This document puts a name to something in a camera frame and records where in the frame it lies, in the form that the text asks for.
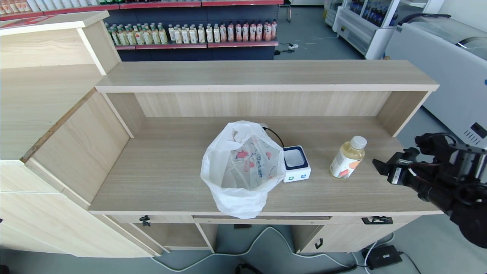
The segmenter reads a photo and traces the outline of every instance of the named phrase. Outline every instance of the ventilation grille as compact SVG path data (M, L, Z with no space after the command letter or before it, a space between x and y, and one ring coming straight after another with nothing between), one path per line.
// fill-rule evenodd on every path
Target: ventilation grille
M465 132L463 132L463 135L465 135L467 139L472 141L472 144L474 145L477 145L482 140L482 138L480 138L475 132L471 131L470 129L465 130Z
M349 32L347 38L351 44L353 44L355 47L357 47L357 50L359 50L362 54L365 54L365 52L367 51L367 48L369 47L369 45L366 42L364 42L362 39L360 39L353 32Z

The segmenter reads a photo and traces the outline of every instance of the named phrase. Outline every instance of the display cooler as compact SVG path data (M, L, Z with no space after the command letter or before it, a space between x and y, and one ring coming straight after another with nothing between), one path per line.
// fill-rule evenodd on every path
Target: display cooler
M411 14L438 13L444 0L344 0L333 31L365 59L380 59L399 21Z
M386 49L440 84L424 102L463 142L487 148L487 33L449 15L417 15L397 26Z
M335 23L335 18L337 17L337 10L343 4L343 0L331 0L325 2L325 8L327 9L325 23L333 27Z

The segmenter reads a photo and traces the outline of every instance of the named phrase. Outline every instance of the white bottle cap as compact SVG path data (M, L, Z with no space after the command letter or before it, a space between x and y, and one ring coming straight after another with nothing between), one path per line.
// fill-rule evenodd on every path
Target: white bottle cap
M367 140L362 136L354 136L350 141L350 145L357 150L364 149L367 145Z

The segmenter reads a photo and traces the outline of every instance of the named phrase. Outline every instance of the power adapter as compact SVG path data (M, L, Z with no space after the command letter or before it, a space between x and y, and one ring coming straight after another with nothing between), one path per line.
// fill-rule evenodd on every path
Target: power adapter
M368 251L368 249L362 251L362 256L364 259L365 256L367 256ZM390 245L372 249L365 264L369 266L370 270L374 270L377 268L398 264L400 262L402 262L401 255L393 245Z

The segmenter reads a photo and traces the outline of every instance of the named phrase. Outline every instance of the counter top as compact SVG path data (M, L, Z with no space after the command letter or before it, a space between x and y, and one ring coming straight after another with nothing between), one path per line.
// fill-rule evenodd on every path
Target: counter top
M432 92L437 88L433 79L406 60L122 62L96 85L103 93Z
M108 16L108 11L105 10L0 21L0 36L48 30L84 28L103 20Z
M261 215L440 214L416 193L380 176L372 159L388 160L402 146L376 117L247 117L267 123L285 146L301 145L311 166L308 180L281 182ZM222 215L200 178L203 154L236 117L148 118L129 140L94 198L94 214ZM340 145L354 135L367 141L366 156L349 179L331 176Z

